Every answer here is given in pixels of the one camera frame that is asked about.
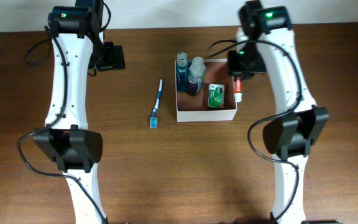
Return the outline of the red green toothpaste tube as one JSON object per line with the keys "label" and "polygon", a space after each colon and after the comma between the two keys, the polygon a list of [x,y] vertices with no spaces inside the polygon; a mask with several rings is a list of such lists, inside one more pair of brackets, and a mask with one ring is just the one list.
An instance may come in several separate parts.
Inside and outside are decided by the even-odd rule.
{"label": "red green toothpaste tube", "polygon": [[234,80],[234,99],[236,103],[242,101],[242,81],[240,78]]}

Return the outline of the green soap box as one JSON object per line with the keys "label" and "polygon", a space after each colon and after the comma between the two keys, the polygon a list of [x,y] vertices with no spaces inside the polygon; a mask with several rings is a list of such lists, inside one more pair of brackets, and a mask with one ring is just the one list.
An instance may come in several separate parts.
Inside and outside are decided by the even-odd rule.
{"label": "green soap box", "polygon": [[224,108],[224,92],[225,86],[222,84],[210,83],[208,85],[208,105],[209,109]]}

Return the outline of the clear purple liquid bottle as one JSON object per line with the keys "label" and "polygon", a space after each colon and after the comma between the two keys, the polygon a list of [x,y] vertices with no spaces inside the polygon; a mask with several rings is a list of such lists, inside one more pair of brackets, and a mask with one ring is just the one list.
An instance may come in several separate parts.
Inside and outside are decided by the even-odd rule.
{"label": "clear purple liquid bottle", "polygon": [[189,95],[195,96],[201,91],[205,73],[206,66],[204,64],[204,59],[201,57],[195,57],[192,60],[191,66],[189,68],[187,89],[187,93]]}

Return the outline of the white cardboard box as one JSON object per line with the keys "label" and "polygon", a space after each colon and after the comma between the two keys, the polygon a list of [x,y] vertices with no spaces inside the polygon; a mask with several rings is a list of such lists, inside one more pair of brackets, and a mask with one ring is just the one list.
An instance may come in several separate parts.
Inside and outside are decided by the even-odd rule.
{"label": "white cardboard box", "polygon": [[[200,121],[231,121],[237,113],[237,103],[234,98],[234,80],[229,76],[226,59],[207,59],[204,87],[195,95],[176,91],[176,111],[178,122]],[[224,85],[224,108],[209,109],[209,85]]]}

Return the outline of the teal mouthwash bottle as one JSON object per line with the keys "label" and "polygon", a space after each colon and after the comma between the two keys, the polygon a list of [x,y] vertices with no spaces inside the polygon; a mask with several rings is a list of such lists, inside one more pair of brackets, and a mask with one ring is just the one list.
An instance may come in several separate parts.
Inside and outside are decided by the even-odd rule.
{"label": "teal mouthwash bottle", "polygon": [[177,91],[179,92],[187,91],[188,72],[189,72],[189,66],[188,66],[187,54],[181,52],[177,55],[177,62],[176,62]]}

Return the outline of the blue white toothbrush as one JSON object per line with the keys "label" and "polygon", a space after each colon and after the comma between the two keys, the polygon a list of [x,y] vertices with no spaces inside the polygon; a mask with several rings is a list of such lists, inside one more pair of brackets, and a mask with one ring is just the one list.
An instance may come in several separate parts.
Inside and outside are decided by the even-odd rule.
{"label": "blue white toothbrush", "polygon": [[158,119],[155,116],[155,114],[156,114],[156,112],[158,110],[158,107],[159,107],[160,98],[161,98],[161,95],[162,95],[162,89],[163,89],[163,80],[160,79],[159,84],[158,84],[157,98],[156,98],[156,101],[155,101],[154,108],[152,110],[152,114],[151,114],[151,117],[150,117],[150,123],[149,123],[149,127],[152,128],[152,129],[155,129],[157,127],[157,125],[158,125]]}

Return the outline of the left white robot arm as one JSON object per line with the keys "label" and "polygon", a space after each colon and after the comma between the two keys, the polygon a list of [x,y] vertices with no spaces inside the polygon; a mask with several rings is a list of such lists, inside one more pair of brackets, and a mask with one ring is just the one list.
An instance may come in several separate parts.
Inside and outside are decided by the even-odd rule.
{"label": "left white robot arm", "polygon": [[31,134],[35,144],[67,180],[76,223],[107,223],[98,187],[103,138],[88,129],[86,85],[89,71],[122,70],[123,48],[106,42],[104,1],[55,6],[48,15],[46,42],[54,59],[52,98],[45,126]]}

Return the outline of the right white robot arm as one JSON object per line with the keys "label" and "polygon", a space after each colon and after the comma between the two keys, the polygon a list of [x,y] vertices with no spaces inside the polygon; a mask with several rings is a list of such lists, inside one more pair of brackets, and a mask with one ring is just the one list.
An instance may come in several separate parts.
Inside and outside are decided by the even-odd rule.
{"label": "right white robot arm", "polygon": [[269,155],[251,149],[273,162],[275,201],[271,223],[306,223],[303,182],[308,156],[329,119],[318,107],[301,70],[295,31],[287,8],[263,7],[247,1],[239,10],[241,27],[228,52],[229,75],[236,80],[266,73],[275,100],[275,114],[252,124],[264,125],[262,137]]}

